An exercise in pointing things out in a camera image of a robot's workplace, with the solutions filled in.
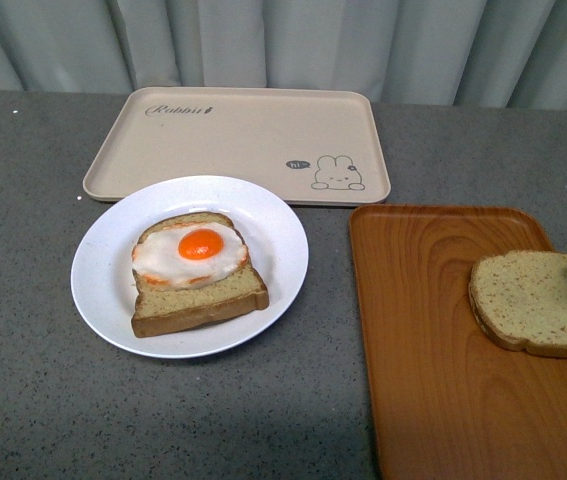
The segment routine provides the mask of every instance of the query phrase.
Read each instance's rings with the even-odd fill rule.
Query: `rabbit illustration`
[[[350,157],[323,155],[318,160],[312,188],[316,190],[364,190],[361,174]]]

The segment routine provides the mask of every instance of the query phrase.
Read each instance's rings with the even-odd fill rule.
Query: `sandwich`
[[[268,289],[232,220],[221,213],[171,217],[132,250],[139,338],[226,321],[269,306]]]

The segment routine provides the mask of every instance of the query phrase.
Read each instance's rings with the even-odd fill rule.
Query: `beige tray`
[[[368,205],[350,219],[383,478],[567,478],[567,359],[504,350],[478,327],[484,255],[552,250],[518,210]]]
[[[365,97],[187,87],[131,94],[83,187],[92,198],[116,201],[191,175],[248,180],[292,204],[360,205],[390,193]]]

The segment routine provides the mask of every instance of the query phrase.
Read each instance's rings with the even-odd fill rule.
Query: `fried egg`
[[[152,232],[134,247],[132,268],[157,287],[193,289],[228,277],[247,257],[247,246],[234,229],[195,222]]]

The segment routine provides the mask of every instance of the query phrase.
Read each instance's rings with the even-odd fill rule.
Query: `egg white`
[[[209,258],[190,260],[179,254],[179,243],[188,233],[207,228],[223,239],[221,251]],[[132,268],[142,276],[167,282],[171,289],[194,289],[218,282],[234,273],[247,257],[247,246],[237,233],[215,222],[197,222],[151,233],[133,253]]]

